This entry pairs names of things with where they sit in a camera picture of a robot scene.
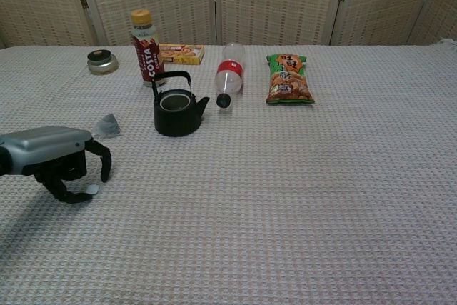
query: robotic arm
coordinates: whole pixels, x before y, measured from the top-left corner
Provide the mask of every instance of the robotic arm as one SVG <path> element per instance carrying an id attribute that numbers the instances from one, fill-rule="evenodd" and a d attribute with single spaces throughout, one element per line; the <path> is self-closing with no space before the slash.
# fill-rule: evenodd
<path id="1" fill-rule="evenodd" d="M 59 201 L 80 203 L 92 195 L 71 193 L 62 180 L 76 180 L 86 175 L 85 151 L 100 156 L 101 180 L 107 182 L 111 153 L 86 130 L 47 126 L 1 135 L 0 176 L 34 175 Z"/>

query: black bottle cap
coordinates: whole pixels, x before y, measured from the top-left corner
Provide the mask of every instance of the black bottle cap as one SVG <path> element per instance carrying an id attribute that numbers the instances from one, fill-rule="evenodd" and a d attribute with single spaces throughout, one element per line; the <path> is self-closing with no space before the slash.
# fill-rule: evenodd
<path id="1" fill-rule="evenodd" d="M 87 55 L 87 59 L 91 60 L 92 62 L 100 62 L 109 60 L 111 57 L 111 52 L 106 49 L 100 49 L 92 51 L 89 55 Z"/>
<path id="2" fill-rule="evenodd" d="M 221 93 L 217 96 L 217 106 L 225 109 L 230 106 L 231 98 L 227 93 Z"/>
<path id="3" fill-rule="evenodd" d="M 12 168 L 11 155 L 8 149 L 0 146 L 0 176 L 8 174 Z"/>

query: cardboard box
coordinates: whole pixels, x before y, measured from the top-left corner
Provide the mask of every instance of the cardboard box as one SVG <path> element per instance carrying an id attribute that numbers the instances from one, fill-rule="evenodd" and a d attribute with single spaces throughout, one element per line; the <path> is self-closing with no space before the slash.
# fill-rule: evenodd
<path id="1" fill-rule="evenodd" d="M 203 45 L 160 43 L 160 56 L 169 64 L 200 64 L 205 54 Z"/>

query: small tin can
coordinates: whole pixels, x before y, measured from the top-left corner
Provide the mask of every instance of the small tin can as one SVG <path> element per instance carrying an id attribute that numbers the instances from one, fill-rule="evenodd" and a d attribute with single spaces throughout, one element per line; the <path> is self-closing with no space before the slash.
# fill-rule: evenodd
<path id="1" fill-rule="evenodd" d="M 107 74 L 115 71 L 119 62 L 109 50 L 100 49 L 87 55 L 87 66 L 95 74 Z"/>

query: snack bag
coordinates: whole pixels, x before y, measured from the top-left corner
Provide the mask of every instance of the snack bag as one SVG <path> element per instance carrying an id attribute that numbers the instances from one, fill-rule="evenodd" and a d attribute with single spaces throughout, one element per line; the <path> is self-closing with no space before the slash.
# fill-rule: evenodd
<path id="1" fill-rule="evenodd" d="M 276 54 L 266 57 L 270 65 L 270 92 L 267 104 L 313 103 L 306 83 L 306 56 Z"/>

